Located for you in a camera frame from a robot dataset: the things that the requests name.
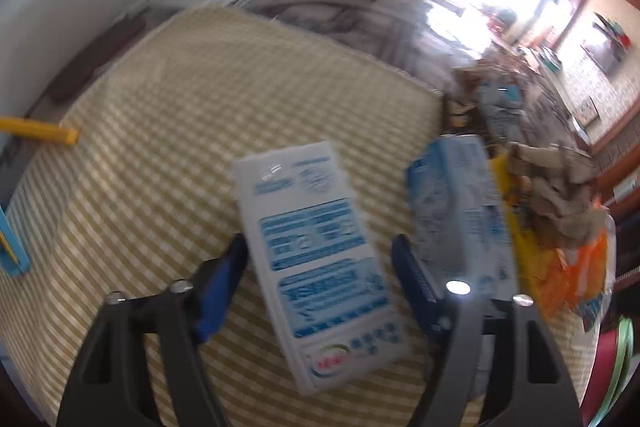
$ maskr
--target blue gripper pad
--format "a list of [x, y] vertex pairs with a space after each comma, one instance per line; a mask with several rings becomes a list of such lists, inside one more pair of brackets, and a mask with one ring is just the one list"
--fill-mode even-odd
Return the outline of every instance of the blue gripper pad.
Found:
[[218, 333], [222, 328], [226, 310], [242, 279], [247, 257], [244, 236], [237, 234], [220, 259], [206, 262], [217, 261], [217, 264], [214, 264], [215, 268], [209, 282], [200, 292], [200, 318], [194, 327], [199, 343], [207, 342], [211, 335]]
[[398, 235], [393, 239], [391, 263], [422, 333], [437, 341], [440, 335], [440, 327], [437, 324], [438, 302], [443, 295], [438, 291], [433, 277], [430, 277], [426, 268], [419, 266], [419, 261], [412, 253], [411, 244], [405, 235]]

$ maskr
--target clutter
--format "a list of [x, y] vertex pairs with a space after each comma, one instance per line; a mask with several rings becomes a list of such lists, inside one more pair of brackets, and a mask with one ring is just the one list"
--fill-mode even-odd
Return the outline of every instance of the clutter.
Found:
[[443, 102], [442, 133], [478, 134], [491, 158], [508, 142], [543, 147], [574, 146], [570, 117], [553, 81], [540, 74], [538, 58], [526, 48], [494, 42], [481, 60], [454, 69], [454, 89], [446, 95], [466, 110]]
[[[524, 155], [530, 159], [535, 157], [547, 166], [555, 165], [554, 155], [531, 152], [528, 149], [524, 151]], [[533, 181], [528, 176], [513, 175], [510, 172], [508, 154], [494, 158], [491, 164], [506, 203], [504, 215], [511, 232], [522, 289], [533, 297], [546, 318], [555, 316], [563, 308], [569, 308], [582, 317], [585, 330], [590, 330], [596, 323], [596, 318], [601, 317], [603, 309], [608, 306], [608, 298], [604, 303], [603, 297], [610, 291], [606, 288], [607, 255], [610, 248], [615, 248], [615, 241], [611, 244], [605, 226], [606, 220], [610, 220], [606, 209], [590, 203], [595, 219], [602, 219], [604, 215], [603, 223], [598, 225], [592, 221], [585, 226], [584, 222], [580, 222], [580, 226], [576, 227], [578, 233], [562, 229], [564, 233], [571, 235], [566, 238], [552, 225], [547, 223], [541, 226], [541, 221], [529, 217], [532, 210], [529, 210], [528, 201], [534, 190]], [[523, 178], [530, 181], [529, 195], [522, 190]], [[559, 199], [556, 203], [565, 211], [580, 209], [584, 203], [584, 199], [580, 201], [580, 198], [585, 197], [585, 190], [581, 187], [578, 192], [581, 195], [576, 200]], [[590, 214], [590, 211], [584, 210], [583, 213]], [[581, 235], [582, 241], [587, 242], [578, 248], [555, 247], [558, 238], [562, 243], [580, 243], [575, 235]], [[593, 236], [593, 239], [585, 239], [587, 235]]]
[[542, 62], [553, 73], [560, 73], [562, 71], [562, 62], [554, 51], [543, 46], [538, 49], [538, 60]]
[[416, 255], [449, 280], [481, 281], [509, 300], [516, 274], [502, 201], [478, 136], [441, 136], [407, 170]]
[[236, 184], [260, 288], [300, 393], [334, 387], [408, 352], [328, 142], [243, 158]]
[[78, 143], [79, 133], [76, 129], [60, 127], [52, 123], [44, 123], [25, 118], [0, 118], [0, 132], [14, 134], [25, 138], [60, 142], [66, 145]]
[[518, 15], [510, 8], [499, 8], [482, 4], [482, 15], [488, 17], [487, 27], [497, 36], [503, 37], [518, 20]]
[[9, 222], [0, 208], [0, 266], [9, 277], [18, 277], [29, 269], [31, 261], [12, 232]]
[[594, 175], [586, 154], [565, 147], [511, 144], [508, 171], [517, 176], [520, 203], [542, 248], [579, 248], [603, 230], [606, 208], [594, 206], [587, 184]]

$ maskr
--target yellow plastic clip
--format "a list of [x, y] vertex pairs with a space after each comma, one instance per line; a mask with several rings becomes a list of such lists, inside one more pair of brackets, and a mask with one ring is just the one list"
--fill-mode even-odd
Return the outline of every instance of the yellow plastic clip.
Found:
[[9, 254], [9, 257], [11, 257], [11, 260], [15, 264], [18, 264], [18, 258], [16, 257], [14, 249], [11, 248], [11, 245], [9, 245], [9, 241], [7, 241], [7, 239], [4, 237], [4, 234], [2, 232], [0, 232], [0, 245], [4, 248], [6, 253]]
[[78, 143], [79, 132], [76, 129], [60, 127], [52, 123], [44, 123], [25, 118], [0, 118], [0, 132], [35, 138], [52, 142], [73, 145]]

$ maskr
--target white milk carton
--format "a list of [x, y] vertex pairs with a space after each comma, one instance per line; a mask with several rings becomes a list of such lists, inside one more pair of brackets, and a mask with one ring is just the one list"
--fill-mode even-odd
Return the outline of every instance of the white milk carton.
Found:
[[486, 297], [517, 293], [511, 234], [494, 173], [476, 135], [441, 136], [407, 169], [416, 255], [441, 284], [478, 284]]
[[402, 317], [328, 142], [236, 164], [244, 235], [300, 393], [407, 354]]

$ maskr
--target plastic bag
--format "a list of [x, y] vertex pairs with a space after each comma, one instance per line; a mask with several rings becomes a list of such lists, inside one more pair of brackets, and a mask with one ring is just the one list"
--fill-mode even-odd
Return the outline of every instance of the plastic bag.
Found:
[[505, 219], [511, 232], [518, 275], [523, 290], [531, 295], [546, 318], [563, 307], [582, 317], [585, 330], [601, 316], [606, 295], [609, 237], [603, 228], [591, 243], [575, 251], [574, 263], [558, 249], [540, 248], [535, 233], [518, 219], [518, 200], [514, 182], [507, 172], [506, 155], [491, 160], [498, 189], [505, 203]]

